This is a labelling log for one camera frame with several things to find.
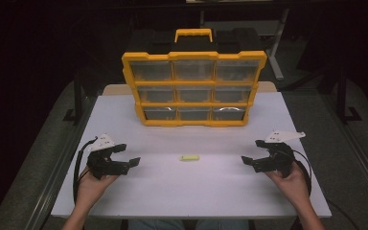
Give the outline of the aluminium rail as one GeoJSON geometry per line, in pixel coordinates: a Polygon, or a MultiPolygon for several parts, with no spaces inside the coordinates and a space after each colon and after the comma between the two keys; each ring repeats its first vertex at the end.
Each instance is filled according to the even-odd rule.
{"type": "Polygon", "coordinates": [[[364,96],[340,103],[333,96],[323,96],[326,107],[332,112],[344,138],[353,151],[368,182],[368,103],[364,96]]]}
{"type": "Polygon", "coordinates": [[[65,100],[60,100],[37,136],[32,148],[34,163],[28,168],[39,189],[25,230],[41,230],[51,215],[96,100],[76,100],[73,106],[61,105],[65,100]]]}

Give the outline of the yellow black drawer organizer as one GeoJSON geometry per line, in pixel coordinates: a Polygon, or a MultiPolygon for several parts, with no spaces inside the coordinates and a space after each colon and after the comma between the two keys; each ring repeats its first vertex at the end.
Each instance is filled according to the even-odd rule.
{"type": "Polygon", "coordinates": [[[267,55],[252,28],[135,31],[122,56],[145,126],[241,127],[267,55]]]}

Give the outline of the person's right hand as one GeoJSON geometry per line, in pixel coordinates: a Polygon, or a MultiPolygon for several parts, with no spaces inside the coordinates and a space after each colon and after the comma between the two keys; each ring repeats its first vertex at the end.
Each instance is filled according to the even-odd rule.
{"type": "Polygon", "coordinates": [[[279,172],[267,172],[266,175],[298,212],[311,207],[305,177],[296,163],[291,164],[290,174],[285,178],[279,172]]]}

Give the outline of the set of clear plastic drawers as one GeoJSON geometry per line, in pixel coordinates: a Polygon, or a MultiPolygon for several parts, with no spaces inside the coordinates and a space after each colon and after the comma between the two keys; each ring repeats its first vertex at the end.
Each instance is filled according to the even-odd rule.
{"type": "Polygon", "coordinates": [[[240,122],[257,85],[257,60],[174,60],[130,63],[148,122],[240,122]]]}

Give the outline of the black metal stand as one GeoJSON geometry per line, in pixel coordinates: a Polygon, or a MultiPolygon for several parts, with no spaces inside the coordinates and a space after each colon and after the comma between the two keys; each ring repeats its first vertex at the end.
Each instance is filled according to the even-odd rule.
{"type": "Polygon", "coordinates": [[[75,125],[80,121],[83,113],[83,87],[81,77],[81,71],[77,71],[73,80],[74,107],[68,109],[63,117],[65,122],[73,122],[75,125]]]}
{"type": "Polygon", "coordinates": [[[336,115],[339,120],[347,125],[351,121],[361,121],[361,117],[354,107],[346,106],[347,76],[343,67],[337,65],[336,81],[336,115]]]}

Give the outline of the person's left hand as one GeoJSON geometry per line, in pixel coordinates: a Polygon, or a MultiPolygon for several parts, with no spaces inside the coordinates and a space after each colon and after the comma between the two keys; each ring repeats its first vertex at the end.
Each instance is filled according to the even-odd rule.
{"type": "Polygon", "coordinates": [[[76,207],[81,210],[90,210],[117,178],[118,175],[103,175],[98,179],[88,168],[85,168],[78,180],[76,207]]]}

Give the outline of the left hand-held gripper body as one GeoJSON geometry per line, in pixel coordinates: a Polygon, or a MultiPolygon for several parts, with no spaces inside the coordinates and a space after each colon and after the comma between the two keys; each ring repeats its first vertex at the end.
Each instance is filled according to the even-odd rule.
{"type": "Polygon", "coordinates": [[[116,145],[107,134],[102,134],[89,147],[87,167],[92,174],[100,179],[103,175],[126,175],[130,166],[128,162],[113,161],[110,149],[116,145]]]}

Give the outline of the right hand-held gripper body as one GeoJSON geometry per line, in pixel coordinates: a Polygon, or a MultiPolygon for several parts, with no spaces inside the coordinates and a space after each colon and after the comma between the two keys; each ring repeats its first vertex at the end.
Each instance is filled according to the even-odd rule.
{"type": "Polygon", "coordinates": [[[253,169],[256,173],[279,171],[283,177],[290,174],[291,164],[295,162],[303,173],[307,173],[304,165],[295,159],[294,150],[286,144],[286,141],[305,137],[304,132],[273,130],[265,139],[269,143],[266,149],[269,156],[254,159],[253,169]]]}

